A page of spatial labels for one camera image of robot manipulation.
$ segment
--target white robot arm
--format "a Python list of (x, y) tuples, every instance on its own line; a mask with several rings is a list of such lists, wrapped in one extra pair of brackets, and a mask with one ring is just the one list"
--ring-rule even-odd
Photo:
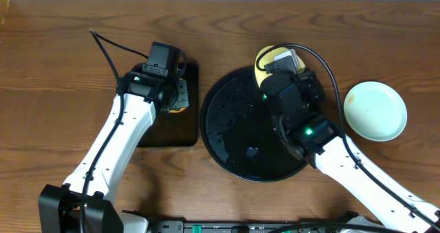
[[(85, 173), (90, 168), (90, 163), (102, 146), (105, 138), (113, 128), (120, 110), (120, 96), (113, 99), (113, 106), (109, 118), (105, 122), (101, 132), (92, 144), (84, 159), (69, 175), (64, 184), (70, 184), (70, 190), (81, 193), (85, 181)], [(93, 172), (87, 195), (93, 196), (95, 192), (101, 192), (103, 199), (115, 203), (122, 174), (145, 131), (153, 124), (156, 118), (154, 102), (145, 102), (142, 96), (124, 94), (124, 115), (122, 124), (116, 129), (110, 142), (107, 144)]]
[[(420, 199), (382, 169), (370, 161), (347, 137), (353, 154), (362, 160), (364, 167), (382, 184), (390, 188), (395, 194), (410, 205), (416, 207), (432, 221), (437, 221), (438, 207)], [(336, 137), (326, 144), (321, 155), (316, 154), (316, 166), (324, 174), (335, 179), (359, 199), (387, 228), (402, 232), (425, 232), (430, 225), (419, 217), (412, 215), (410, 210), (392, 198), (388, 193), (374, 183), (360, 168), (355, 167), (354, 161), (349, 157), (340, 137)]]

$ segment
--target wood grain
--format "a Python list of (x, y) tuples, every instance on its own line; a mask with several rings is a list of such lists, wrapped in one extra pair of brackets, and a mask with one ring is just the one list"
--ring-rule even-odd
[[(365, 80), (396, 89), (408, 124), (376, 143), (352, 131), (377, 165), (440, 206), (440, 2), (14, 0), (0, 36), (0, 232), (40, 232), (38, 195), (61, 185), (84, 157), (111, 107), (115, 81), (88, 33), (142, 52), (172, 43), (200, 66), (200, 100), (222, 76), (251, 65), (266, 45), (295, 42), (321, 54), (341, 94)], [(142, 57), (108, 47), (120, 74)], [(329, 95), (331, 83), (310, 56)], [(116, 209), (188, 220), (336, 219), (374, 216), (310, 167), (258, 184), (222, 170), (201, 138), (191, 148), (137, 149)]]
[(3, 29), (3, 24), (5, 23), (5, 15), (8, 11), (10, 0), (0, 0), (0, 32)]

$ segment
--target black cable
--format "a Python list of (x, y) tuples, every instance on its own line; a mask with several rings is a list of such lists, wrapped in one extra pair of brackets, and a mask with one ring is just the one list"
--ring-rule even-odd
[(104, 152), (105, 146), (109, 143), (111, 137), (116, 132), (116, 129), (118, 128), (118, 126), (122, 120), (122, 116), (124, 115), (124, 94), (122, 92), (122, 83), (120, 81), (118, 71), (116, 71), (115, 65), (111, 61), (109, 54), (107, 53), (107, 51), (105, 51), (105, 48), (102, 46), (101, 42), (99, 41), (99, 39), (98, 39), (99, 35), (96, 34), (93, 30), (90, 30), (90, 33), (93, 36), (93, 38), (95, 39), (96, 43), (98, 44), (98, 46), (101, 49), (102, 53), (104, 54), (105, 58), (109, 62), (111, 70), (113, 71), (113, 75), (115, 75), (116, 83), (118, 84), (118, 93), (119, 93), (119, 97), (121, 99), (121, 105), (120, 105), (120, 109), (119, 109), (118, 119), (116, 120), (115, 125), (111, 129), (111, 131), (110, 131), (109, 135), (107, 136), (107, 138), (105, 139), (105, 141), (102, 143), (102, 146), (99, 149), (99, 151), (96, 153), (95, 158), (93, 159), (92, 163), (90, 164), (89, 171), (87, 171), (85, 174), (84, 186), (82, 187), (81, 200), (80, 200), (80, 232), (81, 233), (85, 233), (85, 197), (87, 195), (87, 189), (89, 187), (90, 179), (92, 177), (94, 168), (95, 168), (96, 164), (98, 163), (98, 160), (99, 160), (102, 152)]
[(96, 33), (95, 33), (95, 35), (96, 35), (98, 38), (100, 38), (101, 40), (106, 41), (106, 42), (108, 42), (108, 43), (110, 43), (110, 44), (112, 44), (112, 45), (114, 45), (114, 46), (116, 46), (116, 47), (119, 47), (119, 48), (121, 48), (121, 49), (123, 49), (123, 50), (125, 50), (125, 51), (132, 52), (132, 53), (134, 53), (134, 54), (139, 54), (140, 56), (142, 56), (142, 57), (144, 57), (144, 58), (146, 58), (146, 59), (149, 59), (149, 57), (148, 57), (147, 55), (143, 54), (142, 52), (138, 52), (138, 51), (133, 50), (133, 49), (130, 49), (130, 48), (128, 48), (128, 47), (124, 47), (123, 45), (119, 45), (119, 44), (117, 44), (117, 43), (114, 43), (113, 41), (110, 41), (109, 39), (107, 39), (107, 38), (105, 38), (105, 37), (102, 37), (102, 36), (99, 35), (99, 34), (96, 34)]
[(347, 137), (345, 135), (345, 122), (344, 122), (344, 114), (342, 112), (342, 107), (341, 107), (341, 103), (340, 103), (340, 98), (339, 98), (339, 91), (338, 91), (338, 86), (336, 84), (336, 79), (335, 76), (333, 75), (333, 72), (331, 72), (330, 67), (328, 66), (328, 64), (325, 63), (324, 59), (319, 56), (319, 54), (317, 54), (315, 51), (313, 51), (312, 49), (305, 47), (303, 45), (299, 45), (299, 44), (295, 44), (295, 43), (286, 43), (286, 44), (280, 44), (280, 45), (275, 45), (269, 49), (267, 49), (266, 51), (264, 51), (257, 59), (256, 59), (256, 68), (260, 71), (265, 71), (265, 69), (260, 67), (260, 60), (261, 58), (268, 54), (269, 52), (280, 48), (280, 47), (296, 47), (299, 49), (303, 49), (307, 52), (309, 52), (310, 54), (314, 55), (315, 58), (317, 58), (322, 66), (324, 66), (324, 68), (326, 69), (327, 73), (330, 76), (331, 79), (331, 83), (333, 84), (333, 89), (335, 91), (335, 97), (336, 97), (336, 104), (338, 106), (338, 114), (339, 114), (339, 124), (340, 124), (340, 134), (341, 134), (341, 138), (342, 141), (344, 142), (344, 146), (345, 149), (347, 151), (347, 153), (350, 155), (351, 159), (355, 162), (355, 166), (357, 166), (358, 168), (360, 168), (367, 177), (369, 177), (376, 185), (378, 185), (382, 190), (384, 190), (386, 193), (388, 193), (392, 198), (394, 198), (396, 201), (398, 201), (399, 203), (401, 203), (405, 208), (407, 208), (408, 210), (410, 210), (411, 213), (413, 213), (414, 215), (418, 216), (421, 220), (425, 221), (427, 224), (431, 225), (434, 229), (438, 230), (440, 232), (440, 228), (435, 224), (435, 222), (433, 222), (431, 219), (429, 219), (427, 216), (425, 216), (423, 213), (421, 213), (416, 207), (410, 205), (408, 202), (406, 202), (405, 200), (403, 200), (399, 195), (396, 195), (391, 189), (389, 189), (388, 187), (386, 187), (382, 182), (380, 182), (376, 177), (374, 177), (362, 164), (362, 160), (358, 159), (353, 152), (350, 149), (349, 143), (347, 142)]
[(366, 225), (356, 225), (350, 223), (327, 223), (327, 222), (318, 222), (318, 223), (295, 223), (293, 225), (289, 225), (286, 227), (278, 228), (276, 230), (272, 230), (269, 233), (283, 233), (288, 230), (301, 230), (301, 229), (348, 229), (348, 230), (362, 230), (365, 232), (376, 232), (376, 233), (402, 233), (397, 230), (390, 230), (387, 228), (374, 227), (374, 226), (366, 226)]

